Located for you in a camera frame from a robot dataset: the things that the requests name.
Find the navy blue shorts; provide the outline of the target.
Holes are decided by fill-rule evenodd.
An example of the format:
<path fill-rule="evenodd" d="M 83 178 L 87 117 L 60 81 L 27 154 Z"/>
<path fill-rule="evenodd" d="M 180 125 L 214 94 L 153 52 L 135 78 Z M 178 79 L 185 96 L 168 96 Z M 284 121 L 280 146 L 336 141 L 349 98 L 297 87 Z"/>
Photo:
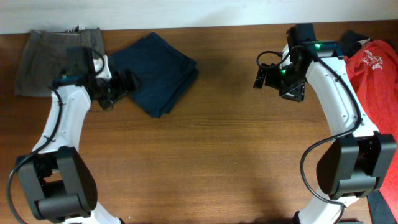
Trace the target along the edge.
<path fill-rule="evenodd" d="M 115 70 L 133 73 L 138 89 L 130 97 L 153 118 L 170 113 L 199 73 L 194 59 L 179 52 L 155 32 L 109 57 Z"/>

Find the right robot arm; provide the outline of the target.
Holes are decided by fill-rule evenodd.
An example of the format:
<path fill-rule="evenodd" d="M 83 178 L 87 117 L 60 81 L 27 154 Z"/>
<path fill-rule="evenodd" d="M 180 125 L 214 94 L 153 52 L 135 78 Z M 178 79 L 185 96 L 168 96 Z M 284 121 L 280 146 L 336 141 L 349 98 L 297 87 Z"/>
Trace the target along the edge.
<path fill-rule="evenodd" d="M 314 89 L 331 135 L 309 146 L 300 175 L 313 195 L 293 223 L 342 223 L 345 210 L 381 188 L 396 152 L 391 134 L 369 119 L 351 86 L 336 42 L 306 41 L 276 53 L 281 61 L 258 63 L 255 88 L 269 86 L 281 98 L 303 101 L 305 84 Z"/>

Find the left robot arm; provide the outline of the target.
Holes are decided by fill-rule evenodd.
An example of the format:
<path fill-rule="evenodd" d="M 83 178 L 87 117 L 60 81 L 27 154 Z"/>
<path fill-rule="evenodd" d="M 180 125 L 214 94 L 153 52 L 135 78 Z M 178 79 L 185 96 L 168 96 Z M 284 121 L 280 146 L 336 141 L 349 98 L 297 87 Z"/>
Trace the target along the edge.
<path fill-rule="evenodd" d="M 27 203 L 38 220 L 52 223 L 122 223 L 98 201 L 96 182 L 79 155 L 80 136 L 93 101 L 108 109 L 138 89 L 129 70 L 111 78 L 88 72 L 52 82 L 52 105 L 39 142 L 17 159 Z"/>

